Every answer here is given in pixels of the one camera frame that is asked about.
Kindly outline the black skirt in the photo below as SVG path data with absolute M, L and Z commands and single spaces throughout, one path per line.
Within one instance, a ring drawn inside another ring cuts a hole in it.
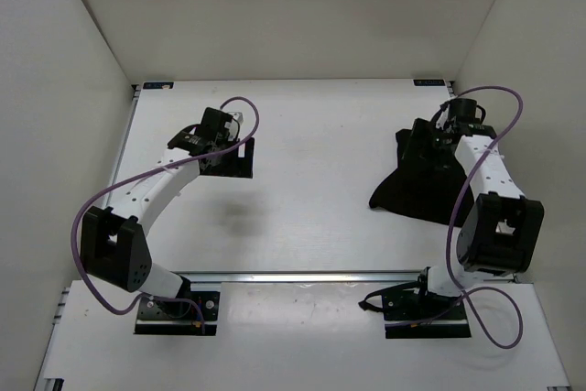
M 419 150 L 411 157 L 410 135 L 406 128 L 396 132 L 397 168 L 376 187 L 369 208 L 447 225 L 466 175 L 452 155 Z

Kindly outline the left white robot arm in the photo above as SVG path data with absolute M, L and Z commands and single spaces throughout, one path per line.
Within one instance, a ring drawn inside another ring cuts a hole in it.
M 124 181 L 124 196 L 82 209 L 73 226 L 76 265 L 86 283 L 96 277 L 159 302 L 172 316 L 191 304 L 190 282 L 153 262 L 147 236 L 159 215 L 200 176 L 250 179 L 255 139 L 241 136 L 244 116 L 205 109 L 201 120 L 176 133 L 156 166 Z

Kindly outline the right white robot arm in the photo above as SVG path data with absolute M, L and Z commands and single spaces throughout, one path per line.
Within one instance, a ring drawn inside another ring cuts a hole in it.
M 545 216 L 540 201 L 514 183 L 476 101 L 455 98 L 426 120 L 414 121 L 401 155 L 410 216 L 448 227 L 444 260 L 427 268 L 424 287 L 410 296 L 431 318 L 485 276 L 525 273 Z

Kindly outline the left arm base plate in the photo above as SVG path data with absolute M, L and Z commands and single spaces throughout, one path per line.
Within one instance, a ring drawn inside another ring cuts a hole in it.
M 142 299 L 139 303 L 134 334 L 167 336 L 215 336 L 220 308 L 220 291 L 191 291 L 190 299 L 202 312 L 186 303 L 160 302 Z

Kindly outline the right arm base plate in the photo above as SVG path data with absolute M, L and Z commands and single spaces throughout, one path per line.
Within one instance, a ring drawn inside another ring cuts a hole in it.
M 456 298 L 428 294 L 415 282 L 371 292 L 358 306 L 383 314 L 388 340 L 472 337 L 465 308 Z

